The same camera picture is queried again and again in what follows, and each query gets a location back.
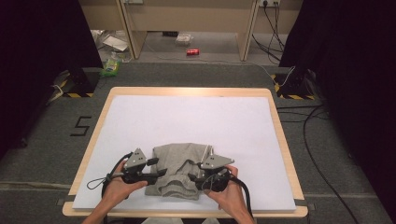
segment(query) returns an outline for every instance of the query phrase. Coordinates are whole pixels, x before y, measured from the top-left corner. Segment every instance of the electrical outlet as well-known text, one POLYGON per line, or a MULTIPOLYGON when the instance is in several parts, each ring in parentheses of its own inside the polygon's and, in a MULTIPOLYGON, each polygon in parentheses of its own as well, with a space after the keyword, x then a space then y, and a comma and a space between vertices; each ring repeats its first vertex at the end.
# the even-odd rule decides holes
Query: electrical outlet
POLYGON ((264 1, 267 1, 267 7, 279 7, 280 5, 280 0, 260 0, 260 7, 264 7, 264 1))

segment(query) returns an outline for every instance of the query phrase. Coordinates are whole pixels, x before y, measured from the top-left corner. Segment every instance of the human hand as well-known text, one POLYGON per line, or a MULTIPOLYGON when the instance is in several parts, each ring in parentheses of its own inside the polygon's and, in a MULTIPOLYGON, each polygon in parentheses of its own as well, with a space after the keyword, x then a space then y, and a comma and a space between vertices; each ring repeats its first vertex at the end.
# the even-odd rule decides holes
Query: human hand
MULTIPOLYGON (((116 168, 114 173, 120 173, 123 165, 126 161, 122 161, 116 168)), ((127 198, 132 192, 137 189, 141 189, 148 184, 147 181, 139 181, 133 184, 126 184, 123 182, 121 177, 113 178, 108 183, 106 191, 102 197, 102 200, 93 209, 92 213, 87 216, 83 221, 84 224, 96 224, 100 223, 101 220, 107 215, 107 213, 117 204, 127 198)))
MULTIPOLYGON (((235 177, 238 176, 238 169, 231 165, 225 166, 235 177)), ((241 187, 233 181, 229 181, 227 188, 222 192, 215 192, 205 189, 204 193, 219 204, 219 209, 223 209, 227 214, 235 218, 238 223, 254 223, 253 217, 248 212, 241 187)))
MULTIPOLYGON (((126 161, 122 161, 114 173, 120 173, 126 161)), ((127 198, 132 192, 141 189, 148 184, 147 181, 139 181, 133 184, 126 184, 121 177, 115 177, 108 183, 102 200, 107 201, 112 207, 116 206, 127 198)))

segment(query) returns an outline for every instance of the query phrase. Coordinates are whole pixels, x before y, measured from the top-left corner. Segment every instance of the table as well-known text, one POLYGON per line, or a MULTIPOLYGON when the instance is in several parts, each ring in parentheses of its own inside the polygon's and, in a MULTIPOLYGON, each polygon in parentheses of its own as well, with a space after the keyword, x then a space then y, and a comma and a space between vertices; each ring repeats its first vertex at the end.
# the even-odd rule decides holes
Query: table
MULTIPOLYGON (((235 96, 235 97, 267 97, 271 117, 273 118, 274 127, 276 130, 276 138, 281 149, 281 155, 283 157, 283 162, 285 164, 287 176, 291 185, 291 191, 293 198, 298 201, 304 200, 304 195, 302 193, 300 183, 294 169, 292 158, 289 152, 289 148, 286 142, 285 135, 283 134, 282 127, 279 121, 279 117, 276 112, 276 107, 274 100, 272 98, 271 92, 267 89, 235 89, 235 88, 151 88, 151 87, 125 87, 125 88, 114 88, 107 97, 105 106, 103 108, 102 114, 97 122, 95 130, 92 134, 92 139, 87 147, 86 153, 83 157, 81 165, 78 169, 75 181, 72 188, 69 191, 69 195, 76 195, 78 188, 81 183, 81 179, 87 169, 87 164, 91 158, 94 145, 98 139, 101 127, 104 124, 104 120, 108 109, 110 108, 113 98, 117 95, 153 95, 153 96, 235 96)), ((307 214, 307 207, 300 206, 296 204, 296 210, 288 213, 254 213, 255 217, 304 217, 307 214)), ((73 202, 66 202, 64 204, 63 212, 66 216, 87 216, 90 211, 76 210, 73 209, 73 202)), ((210 214, 186 214, 186 213, 150 213, 147 211, 145 213, 134 211, 122 211, 122 212, 111 212, 108 214, 111 217, 229 217, 225 213, 210 213, 210 214)))

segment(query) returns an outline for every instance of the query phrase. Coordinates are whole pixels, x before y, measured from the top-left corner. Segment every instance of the gray carpet floor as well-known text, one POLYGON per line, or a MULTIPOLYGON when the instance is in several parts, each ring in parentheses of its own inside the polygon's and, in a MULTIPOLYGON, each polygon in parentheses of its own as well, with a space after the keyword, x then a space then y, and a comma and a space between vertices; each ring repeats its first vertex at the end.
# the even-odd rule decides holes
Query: gray carpet floor
MULTIPOLYGON (((266 66, 273 74, 275 66, 266 66)), ((62 203, 90 141, 106 97, 117 86, 267 88, 275 99, 290 153, 308 202, 309 218, 267 218, 259 223, 354 223, 346 208, 320 176, 304 145, 304 120, 322 100, 276 97, 272 79, 257 65, 190 63, 123 63, 116 77, 101 78, 92 98, 61 97, 48 105, 28 136, 28 146, 13 148, 0 161, 0 223, 80 223, 65 217, 62 203), (90 126, 85 136, 75 125, 90 126), (37 182, 32 187, 25 182, 37 182)), ((391 223, 326 107, 306 123, 305 137, 320 171, 343 197, 359 223, 391 223)))

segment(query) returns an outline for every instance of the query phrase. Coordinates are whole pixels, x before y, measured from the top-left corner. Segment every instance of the metal bracket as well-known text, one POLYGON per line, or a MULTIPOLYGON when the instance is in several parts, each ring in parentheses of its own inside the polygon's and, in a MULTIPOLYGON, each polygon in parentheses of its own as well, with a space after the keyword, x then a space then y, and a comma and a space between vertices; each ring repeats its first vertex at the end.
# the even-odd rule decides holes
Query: metal bracket
POLYGON ((231 164, 233 162, 234 162, 233 159, 229 159, 218 155, 210 155, 204 162, 202 162, 201 169, 214 170, 216 168, 231 164))

